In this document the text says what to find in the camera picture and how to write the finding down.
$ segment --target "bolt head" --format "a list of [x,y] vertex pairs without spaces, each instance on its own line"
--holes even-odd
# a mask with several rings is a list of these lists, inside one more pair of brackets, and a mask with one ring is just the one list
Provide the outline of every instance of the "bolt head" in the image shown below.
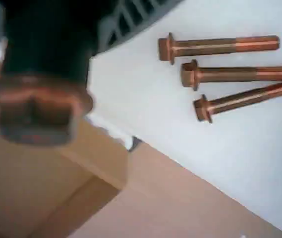
[[39,76],[0,78],[0,135],[11,142],[64,145],[74,137],[78,119],[92,107],[85,85]]
[[185,63],[181,68],[181,82],[184,87],[193,88],[194,91],[198,90],[199,78],[197,72],[199,70],[197,60],[193,59],[191,63]]
[[160,61],[170,61],[172,65],[175,64],[175,55],[172,50],[173,44],[174,38],[172,33],[169,33],[166,38],[158,39]]
[[197,118],[200,122],[202,121],[208,121],[209,123],[212,123],[211,114],[208,110],[209,102],[206,98],[206,95],[202,95],[201,99],[194,101],[194,108],[196,110]]

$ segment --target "bolt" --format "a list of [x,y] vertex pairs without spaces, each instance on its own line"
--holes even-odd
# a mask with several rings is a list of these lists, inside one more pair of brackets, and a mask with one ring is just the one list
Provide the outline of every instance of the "bolt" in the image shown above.
[[282,83],[265,88],[257,88],[213,101],[208,101],[206,96],[202,95],[202,98],[194,101],[193,105],[196,109],[199,121],[207,120],[209,123],[212,123],[211,116],[214,114],[241,108],[280,96],[282,96]]
[[85,83],[38,75],[0,77],[0,135],[11,142],[64,145],[92,107]]
[[194,59],[182,65],[181,81],[194,91],[201,82],[282,81],[282,67],[200,68]]
[[276,50],[280,46],[278,36],[258,36],[223,38],[192,41],[175,41],[172,33],[158,39],[161,61],[170,61],[173,65],[177,56],[197,56],[227,54],[246,51]]

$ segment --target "copper bolt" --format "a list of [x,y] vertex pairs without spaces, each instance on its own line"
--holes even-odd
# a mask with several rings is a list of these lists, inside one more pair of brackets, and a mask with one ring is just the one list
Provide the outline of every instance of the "copper bolt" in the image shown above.
[[280,96],[282,96],[282,83],[265,88],[257,88],[212,101],[208,101],[206,96],[202,95],[202,98],[194,101],[193,104],[196,109],[198,120],[207,120],[209,123],[212,123],[211,116],[214,114],[241,108]]
[[195,91],[201,82],[282,81],[282,67],[200,68],[194,59],[182,65],[181,81]]
[[197,56],[227,54],[245,51],[276,50],[280,46],[278,36],[259,36],[241,38],[223,38],[210,40],[175,41],[172,33],[166,38],[159,38],[161,61],[175,63],[177,56]]

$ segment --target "white table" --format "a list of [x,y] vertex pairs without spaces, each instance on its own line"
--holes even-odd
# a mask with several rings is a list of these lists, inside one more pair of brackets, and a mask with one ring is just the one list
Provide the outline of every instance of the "white table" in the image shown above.
[[281,0],[186,0],[129,42],[91,63],[94,114],[170,156],[282,230],[282,97],[199,123],[192,101],[235,94],[268,83],[202,84],[183,88],[176,64],[160,62],[157,39],[277,34],[271,52],[196,57],[204,67],[282,65]]

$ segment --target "black object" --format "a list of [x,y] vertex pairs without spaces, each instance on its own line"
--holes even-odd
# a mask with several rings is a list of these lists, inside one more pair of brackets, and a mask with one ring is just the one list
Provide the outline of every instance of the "black object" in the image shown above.
[[181,0],[0,0],[8,39],[0,74],[0,134],[61,145],[92,109],[89,59],[138,33]]

